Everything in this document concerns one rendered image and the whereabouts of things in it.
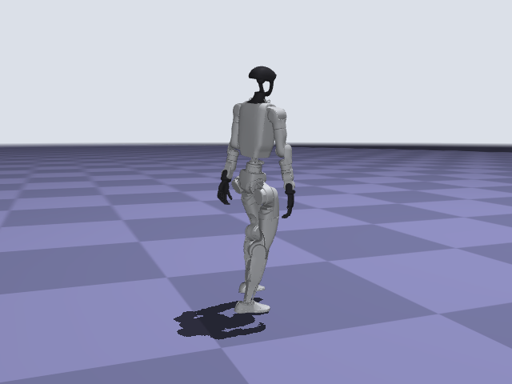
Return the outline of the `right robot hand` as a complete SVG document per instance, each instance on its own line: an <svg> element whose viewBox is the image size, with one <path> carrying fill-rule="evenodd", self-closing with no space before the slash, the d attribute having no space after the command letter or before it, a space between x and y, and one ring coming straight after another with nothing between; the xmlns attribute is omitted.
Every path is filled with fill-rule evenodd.
<svg viewBox="0 0 512 384"><path fill-rule="evenodd" d="M286 191L285 191L285 194L287 194L288 196L288 206L287 206L287 214L284 214L282 216L282 218L287 218L290 216L291 212L292 212L292 207L294 206L294 194L295 194L295 190L293 190L293 187L290 183L287 183L286 184Z"/></svg>

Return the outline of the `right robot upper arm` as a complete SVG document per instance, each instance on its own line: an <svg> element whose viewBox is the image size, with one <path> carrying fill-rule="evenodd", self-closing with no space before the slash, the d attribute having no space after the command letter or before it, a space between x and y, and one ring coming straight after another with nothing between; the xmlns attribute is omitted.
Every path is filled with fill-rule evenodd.
<svg viewBox="0 0 512 384"><path fill-rule="evenodd" d="M275 153L280 158L284 158L285 145L289 145L286 143L286 112L282 108L268 106L267 117L274 130Z"/></svg>

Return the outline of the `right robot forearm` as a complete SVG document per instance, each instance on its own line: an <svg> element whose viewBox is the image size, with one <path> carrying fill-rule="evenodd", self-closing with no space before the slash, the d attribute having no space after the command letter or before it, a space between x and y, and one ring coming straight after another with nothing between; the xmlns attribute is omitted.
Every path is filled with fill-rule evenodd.
<svg viewBox="0 0 512 384"><path fill-rule="evenodd" d="M282 172L282 180L284 181L284 190L286 190L286 184L290 183L295 188L294 173L292 169L292 148L290 145L285 145L284 158L280 159L279 165Z"/></svg>

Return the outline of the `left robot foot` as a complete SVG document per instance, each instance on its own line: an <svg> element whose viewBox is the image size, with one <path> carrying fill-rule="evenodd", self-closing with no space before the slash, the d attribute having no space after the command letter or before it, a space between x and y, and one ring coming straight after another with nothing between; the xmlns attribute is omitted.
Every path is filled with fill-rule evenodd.
<svg viewBox="0 0 512 384"><path fill-rule="evenodd" d="M265 289L264 286L258 285L257 291L264 290L264 289ZM246 290L246 282L243 282L243 283L241 283L241 285L239 287L239 293L245 293L245 290Z"/></svg>

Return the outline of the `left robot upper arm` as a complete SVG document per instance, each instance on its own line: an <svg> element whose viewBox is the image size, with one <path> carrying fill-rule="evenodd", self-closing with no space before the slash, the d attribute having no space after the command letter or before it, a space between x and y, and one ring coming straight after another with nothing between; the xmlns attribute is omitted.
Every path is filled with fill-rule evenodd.
<svg viewBox="0 0 512 384"><path fill-rule="evenodd" d="M231 129L231 139L230 139L230 147L240 150L238 144L238 122L239 122L239 111L242 103L235 104L233 108L233 124Z"/></svg>

